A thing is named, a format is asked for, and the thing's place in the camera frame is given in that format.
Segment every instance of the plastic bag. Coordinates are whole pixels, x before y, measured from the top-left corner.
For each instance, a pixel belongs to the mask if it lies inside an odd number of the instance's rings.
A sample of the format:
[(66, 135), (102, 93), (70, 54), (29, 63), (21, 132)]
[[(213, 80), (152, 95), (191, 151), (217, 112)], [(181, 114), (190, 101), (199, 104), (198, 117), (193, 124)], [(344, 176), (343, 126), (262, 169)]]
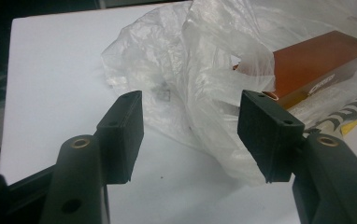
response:
[[(151, 127), (202, 148), (228, 175), (260, 184), (264, 178), (236, 134), (241, 91), (273, 90), (277, 49), (332, 30), (357, 37), (349, 11), (334, 0), (160, 7), (122, 29), (103, 52), (107, 81), (119, 94), (143, 91)], [(236, 71), (233, 59), (241, 61)]]

